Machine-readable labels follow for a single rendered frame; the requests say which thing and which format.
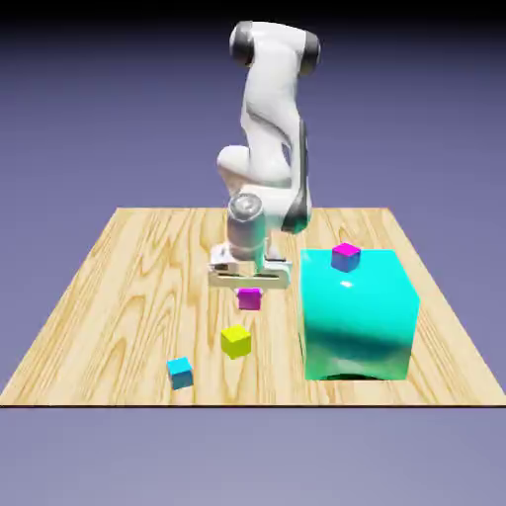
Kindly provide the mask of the small yellow cube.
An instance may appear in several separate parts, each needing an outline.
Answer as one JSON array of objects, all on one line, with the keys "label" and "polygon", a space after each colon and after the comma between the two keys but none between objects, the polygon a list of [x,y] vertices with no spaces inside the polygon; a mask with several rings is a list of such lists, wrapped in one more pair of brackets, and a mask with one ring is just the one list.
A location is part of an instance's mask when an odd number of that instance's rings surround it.
[{"label": "small yellow cube", "polygon": [[220,333],[221,350],[231,359],[245,357],[251,352],[251,333],[242,325],[236,324]]}]

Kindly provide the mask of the small cyan cube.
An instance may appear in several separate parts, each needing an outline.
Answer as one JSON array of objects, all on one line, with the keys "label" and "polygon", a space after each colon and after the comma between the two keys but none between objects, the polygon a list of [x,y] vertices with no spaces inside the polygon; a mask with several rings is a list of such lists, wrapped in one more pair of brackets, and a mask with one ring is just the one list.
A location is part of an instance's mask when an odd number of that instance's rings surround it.
[{"label": "small cyan cube", "polygon": [[169,360],[167,362],[167,372],[173,390],[194,384],[193,368],[187,357]]}]

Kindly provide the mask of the small magenta cube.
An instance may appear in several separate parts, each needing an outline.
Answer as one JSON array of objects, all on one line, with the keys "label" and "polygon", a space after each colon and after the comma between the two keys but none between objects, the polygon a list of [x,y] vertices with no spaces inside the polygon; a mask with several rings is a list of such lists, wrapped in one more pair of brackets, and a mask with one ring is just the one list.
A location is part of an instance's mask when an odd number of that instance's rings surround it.
[{"label": "small magenta cube", "polygon": [[238,288],[236,296],[240,310],[257,311],[261,309],[263,291],[260,288]]},{"label": "small magenta cube", "polygon": [[361,249],[347,242],[332,248],[331,266],[344,273],[355,270],[361,260]]}]

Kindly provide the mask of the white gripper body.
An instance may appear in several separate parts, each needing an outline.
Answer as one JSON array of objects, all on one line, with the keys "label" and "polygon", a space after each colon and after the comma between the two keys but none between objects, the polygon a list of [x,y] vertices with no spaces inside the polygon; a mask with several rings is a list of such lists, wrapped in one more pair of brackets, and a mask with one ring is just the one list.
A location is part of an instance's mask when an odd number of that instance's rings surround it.
[{"label": "white gripper body", "polygon": [[241,249],[218,244],[211,249],[208,281],[219,288],[287,289],[292,266],[285,259],[268,259],[263,246]]}]

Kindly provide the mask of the large cyan box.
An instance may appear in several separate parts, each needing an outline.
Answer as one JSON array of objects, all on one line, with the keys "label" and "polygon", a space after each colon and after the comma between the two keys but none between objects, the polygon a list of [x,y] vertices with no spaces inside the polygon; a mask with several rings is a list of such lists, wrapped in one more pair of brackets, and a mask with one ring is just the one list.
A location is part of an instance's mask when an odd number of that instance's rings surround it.
[{"label": "large cyan box", "polygon": [[329,249],[299,263],[299,341],[308,380],[405,380],[420,297],[396,253],[364,249],[346,273]]}]

